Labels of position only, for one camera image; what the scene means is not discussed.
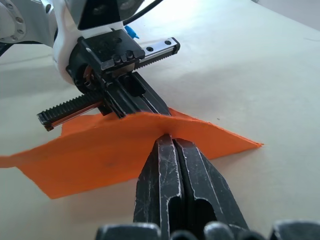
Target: orange cloth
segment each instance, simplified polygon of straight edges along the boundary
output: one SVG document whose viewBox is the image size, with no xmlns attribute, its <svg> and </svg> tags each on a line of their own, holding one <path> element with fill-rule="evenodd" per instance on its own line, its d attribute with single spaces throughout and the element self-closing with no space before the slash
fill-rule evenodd
<svg viewBox="0 0 320 240">
<path fill-rule="evenodd" d="M 82 115 L 64 123 L 60 137 L 1 156 L 0 168 L 18 167 L 55 199 L 137 178 L 163 134 L 194 142 L 208 159 L 261 146 L 211 123 L 171 113 L 141 112 L 123 119 L 113 113 Z"/>
</svg>

